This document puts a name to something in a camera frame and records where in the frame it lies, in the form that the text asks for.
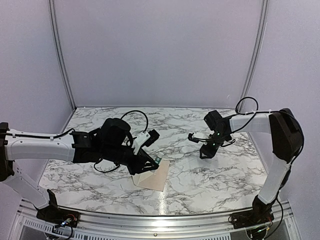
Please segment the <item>green white glue stick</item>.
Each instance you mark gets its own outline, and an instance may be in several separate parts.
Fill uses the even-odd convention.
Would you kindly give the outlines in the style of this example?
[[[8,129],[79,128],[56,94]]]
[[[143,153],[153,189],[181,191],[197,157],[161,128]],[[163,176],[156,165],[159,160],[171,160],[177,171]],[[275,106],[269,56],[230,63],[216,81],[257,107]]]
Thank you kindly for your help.
[[[157,157],[154,159],[154,161],[155,161],[155,163],[156,163],[157,165],[159,165],[159,164],[161,163],[161,161],[162,161],[162,157],[157,156]]]

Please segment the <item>cream envelope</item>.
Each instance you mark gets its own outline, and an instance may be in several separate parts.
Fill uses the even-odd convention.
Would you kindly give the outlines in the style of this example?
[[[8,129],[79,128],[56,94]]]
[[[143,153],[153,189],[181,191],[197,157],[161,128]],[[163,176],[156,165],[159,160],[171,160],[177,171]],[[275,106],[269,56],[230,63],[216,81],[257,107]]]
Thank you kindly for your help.
[[[136,187],[163,192],[168,176],[170,162],[162,160],[158,169],[132,176]]]

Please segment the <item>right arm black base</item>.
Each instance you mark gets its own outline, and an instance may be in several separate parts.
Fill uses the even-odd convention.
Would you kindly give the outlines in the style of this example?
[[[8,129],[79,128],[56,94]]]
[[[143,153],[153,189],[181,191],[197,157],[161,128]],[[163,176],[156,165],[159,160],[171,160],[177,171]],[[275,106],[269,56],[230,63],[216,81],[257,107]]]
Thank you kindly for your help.
[[[228,221],[234,229],[252,227],[273,221],[275,218],[272,206],[275,202],[274,199],[270,203],[264,203],[257,195],[252,202],[251,210],[234,212],[229,216]]]

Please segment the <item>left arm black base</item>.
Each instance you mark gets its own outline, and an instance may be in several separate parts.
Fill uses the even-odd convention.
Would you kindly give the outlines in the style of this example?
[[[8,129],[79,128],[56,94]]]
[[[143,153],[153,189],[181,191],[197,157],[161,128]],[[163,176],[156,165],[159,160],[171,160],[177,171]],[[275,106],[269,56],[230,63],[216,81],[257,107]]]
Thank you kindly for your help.
[[[47,205],[42,208],[35,207],[37,210],[36,217],[56,225],[60,225],[67,219],[71,219],[66,225],[76,228],[79,222],[80,213],[78,211],[60,208],[55,194],[49,189],[46,191],[48,193]]]

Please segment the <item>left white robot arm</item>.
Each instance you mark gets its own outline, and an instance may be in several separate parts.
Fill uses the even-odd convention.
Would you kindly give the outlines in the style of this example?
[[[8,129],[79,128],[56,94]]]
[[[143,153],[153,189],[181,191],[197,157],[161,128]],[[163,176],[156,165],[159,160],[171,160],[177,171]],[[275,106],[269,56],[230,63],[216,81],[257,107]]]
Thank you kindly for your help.
[[[101,127],[90,132],[70,129],[61,134],[23,133],[10,129],[8,123],[0,124],[0,180],[53,223],[63,219],[63,211],[57,207],[55,195],[39,186],[24,174],[16,160],[60,160],[73,164],[110,161],[116,166],[126,166],[131,175],[158,169],[144,150],[159,139],[153,129],[143,131],[137,137],[131,134],[131,126],[120,118],[108,118]]]

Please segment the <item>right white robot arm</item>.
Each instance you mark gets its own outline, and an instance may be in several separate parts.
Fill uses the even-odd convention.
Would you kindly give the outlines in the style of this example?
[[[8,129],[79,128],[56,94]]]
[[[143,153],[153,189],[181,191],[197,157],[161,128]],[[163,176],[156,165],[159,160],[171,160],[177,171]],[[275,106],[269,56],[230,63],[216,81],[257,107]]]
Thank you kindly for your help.
[[[202,142],[201,159],[212,159],[219,148],[233,143],[234,133],[267,133],[271,136],[273,161],[262,189],[257,195],[263,205],[272,204],[286,184],[295,159],[304,146],[304,134],[299,122],[288,108],[278,111],[233,114],[223,117],[216,110],[210,111],[204,121],[211,134],[189,134],[189,139]]]

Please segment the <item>curved aluminium front rail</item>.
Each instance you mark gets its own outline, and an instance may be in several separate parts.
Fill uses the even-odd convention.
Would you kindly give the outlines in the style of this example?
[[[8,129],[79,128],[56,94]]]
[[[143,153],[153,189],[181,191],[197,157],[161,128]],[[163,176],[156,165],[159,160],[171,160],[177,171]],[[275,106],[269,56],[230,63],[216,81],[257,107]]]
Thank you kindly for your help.
[[[22,200],[10,240],[299,240],[289,202],[275,204],[265,223],[244,226],[248,208],[198,215],[125,215],[74,209],[77,225],[55,228]]]

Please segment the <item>right aluminium corner post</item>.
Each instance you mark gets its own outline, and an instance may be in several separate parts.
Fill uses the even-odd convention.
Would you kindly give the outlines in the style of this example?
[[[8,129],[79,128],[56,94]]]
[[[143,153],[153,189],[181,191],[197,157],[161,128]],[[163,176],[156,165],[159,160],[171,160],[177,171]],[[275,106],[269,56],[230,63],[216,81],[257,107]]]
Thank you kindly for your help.
[[[253,52],[249,62],[249,67],[248,67],[248,71],[247,71],[244,85],[242,88],[242,92],[240,95],[240,99],[248,96],[251,84],[253,82],[257,62],[259,59],[260,52],[262,50],[262,45],[265,37],[269,5],[270,5],[269,0],[263,0],[261,2],[260,15],[259,15],[259,21],[258,21],[258,27],[257,27],[257,33],[255,37]]]

